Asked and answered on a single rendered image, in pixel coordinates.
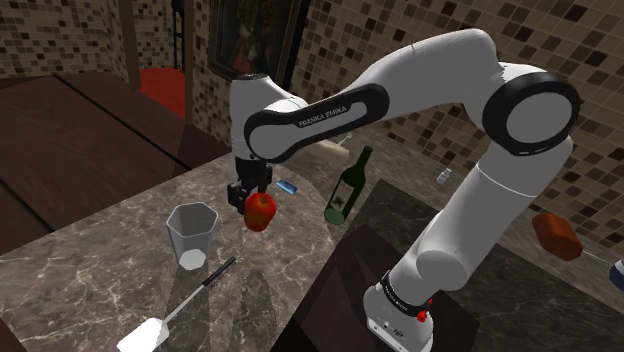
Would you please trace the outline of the dark robot stand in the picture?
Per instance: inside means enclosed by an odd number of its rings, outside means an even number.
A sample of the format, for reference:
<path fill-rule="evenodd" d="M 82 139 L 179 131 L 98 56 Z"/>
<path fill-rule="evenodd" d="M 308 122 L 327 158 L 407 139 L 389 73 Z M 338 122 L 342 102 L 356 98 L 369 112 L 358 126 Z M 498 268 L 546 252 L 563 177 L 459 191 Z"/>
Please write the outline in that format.
<path fill-rule="evenodd" d="M 270 352 L 394 352 L 368 329 L 363 295 L 400 258 L 367 225 L 343 237 Z M 431 352 L 471 352 L 475 318 L 442 291 L 432 316 Z"/>

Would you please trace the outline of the dark blue round object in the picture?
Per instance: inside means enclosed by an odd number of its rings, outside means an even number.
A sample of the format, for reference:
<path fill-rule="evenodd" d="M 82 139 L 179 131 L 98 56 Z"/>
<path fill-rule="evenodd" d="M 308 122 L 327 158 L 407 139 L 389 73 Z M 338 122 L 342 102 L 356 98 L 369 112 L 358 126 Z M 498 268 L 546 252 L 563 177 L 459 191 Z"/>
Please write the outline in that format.
<path fill-rule="evenodd" d="M 618 260 L 610 267 L 609 279 L 614 286 L 624 292 L 624 259 Z"/>

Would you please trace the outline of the green wine bottle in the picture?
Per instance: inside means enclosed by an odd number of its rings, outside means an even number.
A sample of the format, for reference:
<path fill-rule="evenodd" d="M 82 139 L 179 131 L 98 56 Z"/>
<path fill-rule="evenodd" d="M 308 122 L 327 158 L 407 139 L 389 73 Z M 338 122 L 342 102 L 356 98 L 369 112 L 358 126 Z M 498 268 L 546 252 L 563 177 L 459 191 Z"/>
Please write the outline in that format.
<path fill-rule="evenodd" d="M 372 147 L 365 146 L 356 163 L 340 175 L 324 211 L 324 217 L 329 223 L 341 225 L 347 219 L 366 183 L 365 166 L 372 151 Z"/>

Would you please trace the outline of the clear glass cup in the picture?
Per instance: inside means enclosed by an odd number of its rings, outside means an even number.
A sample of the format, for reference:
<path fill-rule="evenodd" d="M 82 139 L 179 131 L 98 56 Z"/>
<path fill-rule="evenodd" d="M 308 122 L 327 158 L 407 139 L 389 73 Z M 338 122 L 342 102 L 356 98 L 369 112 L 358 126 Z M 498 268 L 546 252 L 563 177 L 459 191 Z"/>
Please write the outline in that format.
<path fill-rule="evenodd" d="M 181 204 L 166 221 L 178 264 L 191 271 L 203 266 L 209 251 L 218 213 L 204 202 Z"/>

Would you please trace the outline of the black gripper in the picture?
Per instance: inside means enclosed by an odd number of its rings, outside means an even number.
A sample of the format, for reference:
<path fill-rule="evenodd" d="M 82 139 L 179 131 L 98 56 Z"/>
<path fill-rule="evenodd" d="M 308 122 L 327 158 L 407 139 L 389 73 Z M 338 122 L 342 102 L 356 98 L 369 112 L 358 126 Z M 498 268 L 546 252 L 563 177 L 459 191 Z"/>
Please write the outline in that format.
<path fill-rule="evenodd" d="M 235 158 L 238 181 L 227 185 L 228 203 L 236 208 L 239 214 L 245 213 L 245 203 L 249 194 L 257 189 L 265 193 L 272 183 L 272 166 L 265 160 L 244 160 Z"/>

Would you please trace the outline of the brown bread loaf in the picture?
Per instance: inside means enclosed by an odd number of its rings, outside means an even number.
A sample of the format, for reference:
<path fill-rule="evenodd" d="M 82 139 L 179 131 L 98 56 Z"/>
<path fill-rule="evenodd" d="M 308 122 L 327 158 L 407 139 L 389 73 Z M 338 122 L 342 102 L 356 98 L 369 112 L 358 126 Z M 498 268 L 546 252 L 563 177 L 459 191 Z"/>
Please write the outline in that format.
<path fill-rule="evenodd" d="M 543 212 L 531 223 L 541 247 L 547 252 L 564 261 L 575 260 L 582 254 L 583 245 L 566 219 Z"/>

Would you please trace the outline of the dark brown wooden table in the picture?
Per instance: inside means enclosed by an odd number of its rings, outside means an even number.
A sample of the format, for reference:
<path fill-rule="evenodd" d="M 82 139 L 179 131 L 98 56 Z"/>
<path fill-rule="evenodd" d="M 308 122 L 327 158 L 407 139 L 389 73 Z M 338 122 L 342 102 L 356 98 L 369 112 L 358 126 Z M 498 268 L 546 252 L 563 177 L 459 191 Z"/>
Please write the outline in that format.
<path fill-rule="evenodd" d="M 0 79 L 0 255 L 228 151 L 110 73 Z"/>

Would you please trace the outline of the dark framed wall picture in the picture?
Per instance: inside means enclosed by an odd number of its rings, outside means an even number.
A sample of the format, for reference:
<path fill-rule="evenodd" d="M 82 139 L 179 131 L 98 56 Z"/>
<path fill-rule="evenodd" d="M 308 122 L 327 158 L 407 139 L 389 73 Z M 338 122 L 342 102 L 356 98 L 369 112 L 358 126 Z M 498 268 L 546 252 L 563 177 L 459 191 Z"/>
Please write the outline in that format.
<path fill-rule="evenodd" d="M 230 81 L 263 73 L 290 86 L 310 0 L 211 0 L 210 70 Z"/>

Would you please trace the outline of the cream rolling pin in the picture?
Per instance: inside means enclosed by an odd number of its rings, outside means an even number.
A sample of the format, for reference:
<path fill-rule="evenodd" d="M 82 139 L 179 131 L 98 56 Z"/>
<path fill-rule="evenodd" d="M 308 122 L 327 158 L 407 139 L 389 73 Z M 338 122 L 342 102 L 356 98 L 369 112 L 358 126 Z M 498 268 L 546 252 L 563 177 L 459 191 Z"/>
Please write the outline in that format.
<path fill-rule="evenodd" d="M 315 142 L 310 146 L 310 148 L 312 153 L 319 158 L 334 160 L 335 162 L 346 160 L 350 155 L 349 150 L 341 144 L 334 143 L 327 139 Z"/>

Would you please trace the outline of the red apple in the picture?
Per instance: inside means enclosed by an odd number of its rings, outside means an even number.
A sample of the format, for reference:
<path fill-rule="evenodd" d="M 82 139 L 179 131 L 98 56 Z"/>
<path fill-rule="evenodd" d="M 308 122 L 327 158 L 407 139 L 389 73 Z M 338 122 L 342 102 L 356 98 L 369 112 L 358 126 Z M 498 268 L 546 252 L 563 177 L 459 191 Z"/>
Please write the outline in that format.
<path fill-rule="evenodd" d="M 264 231 L 277 211 L 273 198 L 266 193 L 254 193 L 245 201 L 244 223 L 255 232 Z"/>

